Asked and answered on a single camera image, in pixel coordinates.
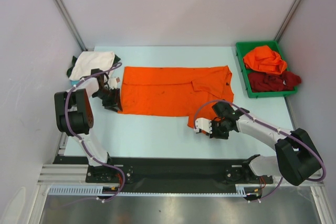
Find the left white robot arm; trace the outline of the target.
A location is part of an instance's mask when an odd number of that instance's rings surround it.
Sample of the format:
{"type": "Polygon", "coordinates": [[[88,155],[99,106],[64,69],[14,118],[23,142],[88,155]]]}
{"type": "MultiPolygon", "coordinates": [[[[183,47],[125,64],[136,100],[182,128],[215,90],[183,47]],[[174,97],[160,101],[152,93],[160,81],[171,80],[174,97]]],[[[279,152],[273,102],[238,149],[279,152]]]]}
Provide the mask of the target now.
{"type": "Polygon", "coordinates": [[[110,111],[123,111],[120,88],[109,84],[109,71],[92,69],[71,89],[54,95],[56,124],[60,132],[74,137],[86,154],[89,165],[99,167],[98,176],[105,182],[115,178],[111,158],[93,133],[94,118],[90,98],[99,98],[110,111]]]}

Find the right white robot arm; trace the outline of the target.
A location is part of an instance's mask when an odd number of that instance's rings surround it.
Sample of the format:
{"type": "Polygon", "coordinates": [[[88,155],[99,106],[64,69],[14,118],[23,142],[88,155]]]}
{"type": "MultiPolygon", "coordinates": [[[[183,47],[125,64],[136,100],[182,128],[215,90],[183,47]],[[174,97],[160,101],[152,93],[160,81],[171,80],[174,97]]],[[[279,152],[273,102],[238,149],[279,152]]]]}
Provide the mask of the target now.
{"type": "Polygon", "coordinates": [[[254,183],[262,175],[281,176],[294,186],[306,180],[324,180],[326,167],[305,130],[276,127],[225,101],[215,103],[212,109],[218,118],[212,121],[212,137],[227,139],[235,131],[255,138],[276,152],[274,156],[255,155],[248,159],[248,166],[242,169],[245,181],[254,183]]]}

